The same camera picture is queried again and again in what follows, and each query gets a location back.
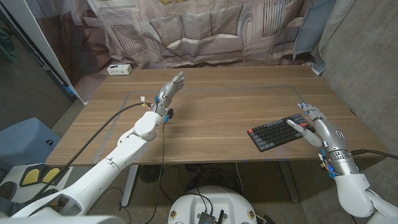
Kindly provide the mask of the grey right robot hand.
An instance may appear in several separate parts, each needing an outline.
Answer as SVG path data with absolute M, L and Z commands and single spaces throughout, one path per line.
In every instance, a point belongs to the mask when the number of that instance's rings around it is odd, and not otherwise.
M 298 131 L 311 145 L 317 148 L 324 147 L 327 152 L 348 149 L 345 136 L 341 130 L 334 123 L 327 120 L 326 116 L 316 106 L 306 103 L 298 106 L 309 115 L 310 119 L 315 123 L 315 131 L 322 138 L 319 138 L 309 129 L 303 128 L 291 119 L 287 119 L 286 123 Z

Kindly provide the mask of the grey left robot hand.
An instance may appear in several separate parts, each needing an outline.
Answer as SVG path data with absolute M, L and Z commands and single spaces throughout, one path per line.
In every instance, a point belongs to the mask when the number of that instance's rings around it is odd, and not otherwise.
M 152 106 L 152 111 L 163 117 L 172 102 L 173 96 L 183 88 L 184 84 L 185 78 L 181 71 L 160 89 L 157 100 Z

